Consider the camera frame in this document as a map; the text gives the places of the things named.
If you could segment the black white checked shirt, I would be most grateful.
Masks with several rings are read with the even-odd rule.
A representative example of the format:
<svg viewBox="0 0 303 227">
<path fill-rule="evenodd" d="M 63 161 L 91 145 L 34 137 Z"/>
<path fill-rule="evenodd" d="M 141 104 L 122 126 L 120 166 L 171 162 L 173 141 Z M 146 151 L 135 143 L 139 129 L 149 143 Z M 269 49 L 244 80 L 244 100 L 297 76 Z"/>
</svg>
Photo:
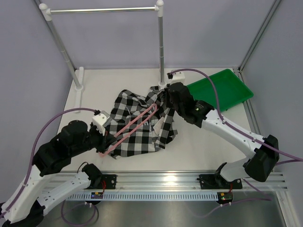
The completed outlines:
<svg viewBox="0 0 303 227">
<path fill-rule="evenodd" d="M 146 96 L 126 89 L 119 93 L 107 126 L 117 139 L 107 149 L 109 156 L 117 159 L 157 152 L 175 139 L 175 110 L 166 106 L 165 97 L 158 86 L 150 87 Z"/>
</svg>

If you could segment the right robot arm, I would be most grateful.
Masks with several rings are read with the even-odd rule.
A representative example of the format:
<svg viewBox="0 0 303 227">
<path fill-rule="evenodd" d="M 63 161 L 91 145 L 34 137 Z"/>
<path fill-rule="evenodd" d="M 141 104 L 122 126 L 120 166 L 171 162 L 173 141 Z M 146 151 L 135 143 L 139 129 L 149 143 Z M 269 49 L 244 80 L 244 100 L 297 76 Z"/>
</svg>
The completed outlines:
<svg viewBox="0 0 303 227">
<path fill-rule="evenodd" d="M 278 140 L 269 135 L 263 137 L 230 123 L 209 103 L 195 100 L 181 82 L 166 89 L 166 104 L 173 108 L 187 123 L 213 132 L 239 149 L 245 158 L 233 163 L 222 163 L 211 176 L 200 180 L 211 187 L 226 188 L 240 179 L 251 177 L 265 182 L 279 160 Z"/>
</svg>

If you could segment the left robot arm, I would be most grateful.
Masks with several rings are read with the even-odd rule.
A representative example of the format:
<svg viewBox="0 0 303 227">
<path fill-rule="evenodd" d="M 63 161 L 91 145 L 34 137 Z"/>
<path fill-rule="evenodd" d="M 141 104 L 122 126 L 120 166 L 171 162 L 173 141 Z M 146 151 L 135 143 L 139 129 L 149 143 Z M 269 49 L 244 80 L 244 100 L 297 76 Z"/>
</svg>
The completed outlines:
<svg viewBox="0 0 303 227">
<path fill-rule="evenodd" d="M 52 190 L 48 183 L 86 151 L 104 151 L 116 138 L 106 131 L 108 119 L 93 117 L 91 125 L 74 120 L 61 129 L 50 142 L 42 145 L 33 157 L 31 171 L 12 197 L 1 204 L 0 216 L 5 227 L 36 227 L 44 216 L 65 199 L 82 189 L 105 189 L 108 179 L 94 164 L 86 164 L 70 180 Z"/>
</svg>

